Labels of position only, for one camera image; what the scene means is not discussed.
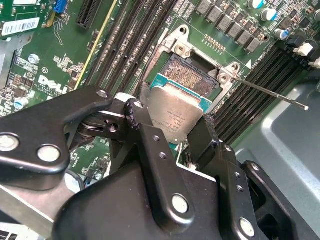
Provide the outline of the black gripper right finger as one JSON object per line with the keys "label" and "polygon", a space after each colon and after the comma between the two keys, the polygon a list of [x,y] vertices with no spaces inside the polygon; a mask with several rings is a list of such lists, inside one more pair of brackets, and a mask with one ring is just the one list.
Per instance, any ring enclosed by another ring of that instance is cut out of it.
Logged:
{"label": "black gripper right finger", "polygon": [[255,163],[239,163],[210,116],[188,134],[191,162],[218,185],[219,230],[228,240],[297,240],[296,210]]}

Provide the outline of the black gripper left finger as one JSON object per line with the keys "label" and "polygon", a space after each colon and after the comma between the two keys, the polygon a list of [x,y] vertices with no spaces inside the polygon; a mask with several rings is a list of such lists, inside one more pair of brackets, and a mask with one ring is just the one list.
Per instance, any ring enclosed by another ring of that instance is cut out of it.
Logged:
{"label": "black gripper left finger", "polygon": [[[73,135],[67,128],[77,128],[112,103],[107,92],[88,86],[2,117],[1,183],[34,191],[57,187],[71,160]],[[195,207],[163,131],[153,125],[141,101],[129,99],[123,110],[127,133],[110,176],[138,162],[155,222],[160,227],[189,227]]]}

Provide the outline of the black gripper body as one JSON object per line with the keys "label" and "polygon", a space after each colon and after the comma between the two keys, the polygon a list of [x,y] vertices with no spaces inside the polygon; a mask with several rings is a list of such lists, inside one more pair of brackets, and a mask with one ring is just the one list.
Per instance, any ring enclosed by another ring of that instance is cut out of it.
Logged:
{"label": "black gripper body", "polygon": [[138,163],[70,198],[53,227],[55,240],[220,240],[218,185],[178,165],[195,206],[192,225],[170,234],[155,222]]}

